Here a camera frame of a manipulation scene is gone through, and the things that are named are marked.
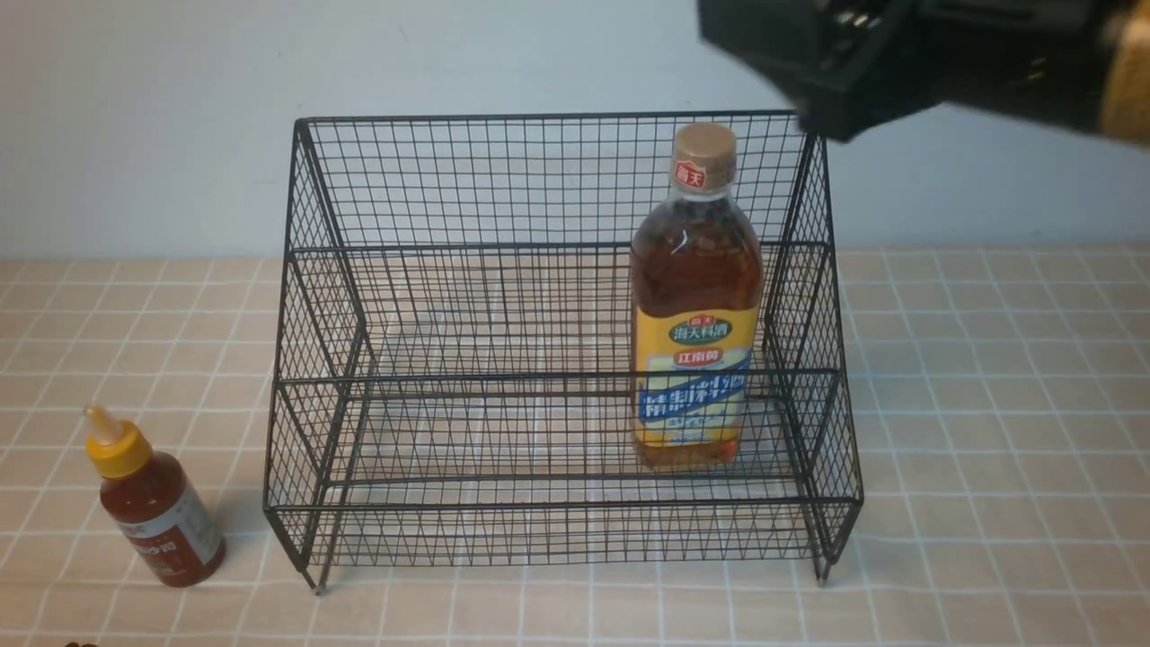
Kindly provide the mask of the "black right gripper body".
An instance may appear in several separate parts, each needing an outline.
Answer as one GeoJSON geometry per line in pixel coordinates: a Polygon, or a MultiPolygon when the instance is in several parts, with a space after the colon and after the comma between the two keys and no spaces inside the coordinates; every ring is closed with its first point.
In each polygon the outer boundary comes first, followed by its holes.
{"type": "Polygon", "coordinates": [[[703,40],[849,143],[938,105],[1144,145],[1147,1],[702,1],[703,40]]]}

